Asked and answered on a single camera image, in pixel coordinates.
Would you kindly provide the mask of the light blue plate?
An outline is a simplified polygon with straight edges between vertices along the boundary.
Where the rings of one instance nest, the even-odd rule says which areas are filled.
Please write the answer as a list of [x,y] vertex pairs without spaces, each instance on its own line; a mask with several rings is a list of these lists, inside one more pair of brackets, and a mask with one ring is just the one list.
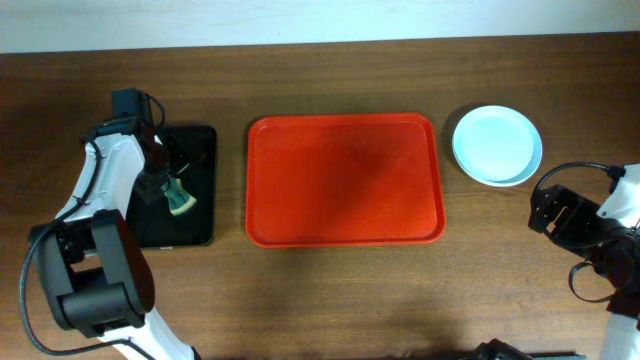
[[538,170],[544,147],[534,124],[505,106],[485,105],[464,114],[451,137],[460,168],[475,181],[493,187],[524,183]]

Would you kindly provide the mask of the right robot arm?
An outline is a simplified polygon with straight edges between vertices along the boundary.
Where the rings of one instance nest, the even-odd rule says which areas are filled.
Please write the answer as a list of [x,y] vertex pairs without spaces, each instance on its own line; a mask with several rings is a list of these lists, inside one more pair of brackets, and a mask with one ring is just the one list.
[[[609,197],[599,205],[561,185],[544,188],[556,173],[594,168],[611,179]],[[639,358],[639,166],[570,162],[559,165],[536,183],[530,197],[528,226],[582,261],[568,275],[574,290],[576,273],[586,267],[605,278],[614,292],[600,298],[609,320],[601,359]]]

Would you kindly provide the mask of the red plastic tray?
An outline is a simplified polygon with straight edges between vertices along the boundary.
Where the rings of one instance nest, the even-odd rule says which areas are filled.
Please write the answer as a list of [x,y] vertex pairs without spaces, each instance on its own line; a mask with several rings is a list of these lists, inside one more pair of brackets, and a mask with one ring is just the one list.
[[249,127],[245,230],[256,245],[429,244],[446,227],[427,117],[280,115]]

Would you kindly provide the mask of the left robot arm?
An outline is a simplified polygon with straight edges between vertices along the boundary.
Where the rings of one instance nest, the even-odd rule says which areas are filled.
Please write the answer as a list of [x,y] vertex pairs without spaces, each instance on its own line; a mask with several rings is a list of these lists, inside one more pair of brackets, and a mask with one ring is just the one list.
[[78,355],[114,347],[128,359],[196,359],[155,307],[150,267],[126,222],[132,193],[148,201],[166,198],[173,216],[197,202],[180,175],[189,160],[157,138],[153,112],[161,103],[129,88],[112,94],[113,115],[82,139],[85,162],[65,207],[33,228],[19,280],[19,308],[27,338],[49,356],[56,350],[35,335],[26,289],[38,271],[52,316],[64,330],[77,330],[94,344],[65,350]]

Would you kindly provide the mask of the black plastic tray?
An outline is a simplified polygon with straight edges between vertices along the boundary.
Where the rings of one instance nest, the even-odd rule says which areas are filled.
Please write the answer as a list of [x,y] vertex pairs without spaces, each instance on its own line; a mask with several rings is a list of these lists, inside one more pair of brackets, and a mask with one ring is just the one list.
[[134,183],[126,221],[142,248],[207,246],[214,227],[217,134],[209,126],[169,127],[156,142],[169,163]]

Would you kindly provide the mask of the green yellow sponge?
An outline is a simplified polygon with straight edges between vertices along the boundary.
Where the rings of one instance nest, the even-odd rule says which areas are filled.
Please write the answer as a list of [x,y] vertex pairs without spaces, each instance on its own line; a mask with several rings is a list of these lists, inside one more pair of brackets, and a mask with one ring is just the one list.
[[162,186],[162,191],[173,216],[185,214],[197,203],[197,199],[186,191],[179,178],[170,177],[169,181]]

